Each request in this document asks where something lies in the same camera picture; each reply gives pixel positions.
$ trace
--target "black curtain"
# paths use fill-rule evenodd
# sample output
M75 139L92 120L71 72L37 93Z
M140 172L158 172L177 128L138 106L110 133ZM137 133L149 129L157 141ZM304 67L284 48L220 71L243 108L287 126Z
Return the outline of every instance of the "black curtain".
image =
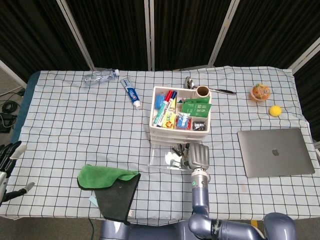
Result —
M95 67L147 70L144 0L67 0Z
M294 74L304 117L312 137L320 141L320 52Z
M0 1L0 59L25 82L39 70L88 70L56 0Z
M319 37L319 0L241 0L214 66L285 69Z
M155 70L207 65L230 0L154 0Z

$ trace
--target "floor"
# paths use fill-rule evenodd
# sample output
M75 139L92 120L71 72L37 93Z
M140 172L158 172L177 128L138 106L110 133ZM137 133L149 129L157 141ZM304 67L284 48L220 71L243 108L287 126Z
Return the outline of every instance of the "floor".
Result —
M10 76L0 69L0 95L19 87ZM0 104L10 97L0 97ZM14 95L10 100L21 103L22 98ZM0 133L0 145L8 144L11 133ZM94 238L99 239L101 221L92 220L94 226ZM298 240L315 240L320 236L320 218L296 220ZM258 222L259 229L263 232L263 223ZM10 220L0 217L0 240L90 240L92 227L88 219L76 218L21 218Z

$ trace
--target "white organizer box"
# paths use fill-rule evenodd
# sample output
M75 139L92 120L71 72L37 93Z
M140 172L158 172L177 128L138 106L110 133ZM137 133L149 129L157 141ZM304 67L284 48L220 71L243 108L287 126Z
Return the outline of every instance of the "white organizer box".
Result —
M173 146L176 144L186 144L186 143L200 143L210 132L210 122L211 122L211 113L209 111L208 117L191 117L193 121L205 122L206 130L205 131L193 131L193 130L180 130L180 129L171 129L165 127L153 126L153 119L157 115L158 111L155 109L156 95L161 93L167 93L168 91L176 91L176 108L175 113L178 114L181 110L182 103L178 103L182 98L193 99L196 93L196 90L183 89L183 88L172 88L172 87L163 87L155 86L153 88L152 95L152 105L150 111L150 141L151 144L156 145L165 145ZM209 104L211 104L211 92L209 92Z

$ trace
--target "marker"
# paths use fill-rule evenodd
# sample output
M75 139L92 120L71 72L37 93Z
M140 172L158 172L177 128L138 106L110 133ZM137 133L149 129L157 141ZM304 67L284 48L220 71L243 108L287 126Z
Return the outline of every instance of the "marker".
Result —
M167 105L169 104L169 100L171 98L171 95L172 95L173 91L170 90L167 95L165 96L164 98L164 101L161 105L161 108L159 109L158 111L158 114L156 115L154 121L153 121L153 126L157 126L160 118L163 118L163 116L165 115L165 108L167 107Z
M174 91L170 97L170 100L168 102L168 104L166 105L165 109L164 109L164 114L162 115L162 117L160 117L158 123L157 123L157 126L158 127L162 127L162 124L164 123L164 119L165 119L165 115L166 115L166 112L170 109L171 107L171 104L172 102L175 100L176 96L177 96L177 92Z

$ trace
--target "green package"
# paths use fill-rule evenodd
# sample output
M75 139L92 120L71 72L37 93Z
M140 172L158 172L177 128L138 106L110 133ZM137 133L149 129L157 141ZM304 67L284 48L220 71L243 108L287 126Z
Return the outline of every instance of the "green package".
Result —
M207 118L211 109L209 103L190 103L182 104L181 112L190 114L191 117Z
M210 100L210 96L206 96L206 97L186 99L184 102L185 103L203 103L203 104L208 104L209 100Z

